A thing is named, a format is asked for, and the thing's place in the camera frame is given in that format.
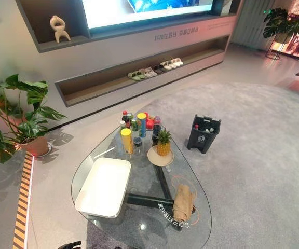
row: trash can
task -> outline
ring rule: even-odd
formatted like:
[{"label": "trash can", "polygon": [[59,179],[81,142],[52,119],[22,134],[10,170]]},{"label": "trash can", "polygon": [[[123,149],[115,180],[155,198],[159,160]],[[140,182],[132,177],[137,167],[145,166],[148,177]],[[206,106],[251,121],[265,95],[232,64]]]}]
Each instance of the trash can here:
[{"label": "trash can", "polygon": [[189,141],[187,143],[187,148],[197,148],[201,153],[206,153],[213,143],[216,135],[218,135],[220,132],[220,124],[221,120],[213,120],[212,118],[206,116],[198,117],[196,114],[192,123],[192,129]]}]

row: slipper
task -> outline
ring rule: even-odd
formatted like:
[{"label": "slipper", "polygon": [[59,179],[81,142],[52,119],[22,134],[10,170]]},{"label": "slipper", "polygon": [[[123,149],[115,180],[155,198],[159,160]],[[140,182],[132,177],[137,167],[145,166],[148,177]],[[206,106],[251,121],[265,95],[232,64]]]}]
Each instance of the slipper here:
[{"label": "slipper", "polygon": [[169,71],[168,69],[165,69],[165,67],[163,65],[158,65],[159,66],[159,69],[164,73],[166,71]]},{"label": "slipper", "polygon": [[175,69],[177,66],[172,63],[172,61],[168,61],[168,66],[170,66],[172,69]]},{"label": "slipper", "polygon": [[136,74],[135,72],[129,73],[129,74],[128,74],[128,77],[129,77],[130,79],[133,79],[133,80],[136,80],[136,81],[141,80],[141,78],[138,77],[137,74]]},{"label": "slipper", "polygon": [[146,78],[152,78],[153,75],[149,72],[147,69],[139,69],[139,72],[141,72],[143,75],[145,75]]},{"label": "slipper", "polygon": [[158,75],[157,73],[155,73],[155,72],[153,71],[153,69],[152,69],[151,67],[148,67],[148,68],[146,68],[145,70],[147,70],[148,73],[151,74],[152,76],[157,76],[157,75]]},{"label": "slipper", "polygon": [[175,60],[175,63],[174,63],[174,64],[178,64],[179,66],[181,66],[181,65],[184,64],[183,61],[181,61],[180,58],[175,58],[174,60]]},{"label": "slipper", "polygon": [[177,61],[177,59],[172,59],[171,62],[172,62],[172,64],[174,64],[175,66],[180,66],[180,63]]},{"label": "slipper", "polygon": [[159,65],[152,66],[152,69],[157,74],[162,74],[163,73],[163,71],[160,69]]},{"label": "slipper", "polygon": [[165,62],[161,62],[161,63],[160,63],[160,65],[164,66],[165,69],[167,69],[167,70],[172,70],[172,67],[170,67],[168,64],[169,64],[168,61],[165,61]]},{"label": "slipper", "polygon": [[139,78],[141,78],[141,79],[145,79],[145,78],[146,78],[146,76],[145,76],[142,72],[140,72],[140,71],[135,71],[134,73],[136,73],[136,75],[137,75]]}]

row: glass coffee table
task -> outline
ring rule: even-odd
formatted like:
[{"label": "glass coffee table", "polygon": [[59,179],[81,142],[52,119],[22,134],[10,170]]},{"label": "glass coffee table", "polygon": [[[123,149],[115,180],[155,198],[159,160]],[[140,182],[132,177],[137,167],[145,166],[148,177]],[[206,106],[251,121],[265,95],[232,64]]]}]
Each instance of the glass coffee table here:
[{"label": "glass coffee table", "polygon": [[[97,158],[128,160],[131,173],[121,211],[112,219],[82,215],[113,238],[134,248],[202,248],[211,232],[209,203],[175,142],[171,141],[174,161],[167,167],[158,167],[147,158],[152,145],[151,131],[146,132],[140,155],[124,152],[119,131],[118,128],[107,136],[80,164],[71,192],[75,202]],[[173,220],[172,206],[178,184],[188,185],[196,195],[194,212],[185,223]]]}]

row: pineapple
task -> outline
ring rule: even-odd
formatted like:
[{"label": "pineapple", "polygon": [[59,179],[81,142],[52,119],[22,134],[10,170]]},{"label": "pineapple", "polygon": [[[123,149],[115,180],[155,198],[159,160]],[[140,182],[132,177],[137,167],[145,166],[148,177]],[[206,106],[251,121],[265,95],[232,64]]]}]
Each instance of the pineapple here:
[{"label": "pineapple", "polygon": [[171,133],[167,130],[162,130],[158,134],[157,153],[160,156],[166,156],[170,151]]}]

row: person's hand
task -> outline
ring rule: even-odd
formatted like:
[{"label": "person's hand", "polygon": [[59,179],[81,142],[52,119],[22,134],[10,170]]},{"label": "person's hand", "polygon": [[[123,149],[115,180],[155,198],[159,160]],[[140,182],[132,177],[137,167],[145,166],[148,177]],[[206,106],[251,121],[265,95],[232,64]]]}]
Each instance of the person's hand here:
[{"label": "person's hand", "polygon": [[73,243],[62,245],[58,249],[80,249],[80,247],[75,247],[77,245],[81,245],[81,241],[76,241]]}]

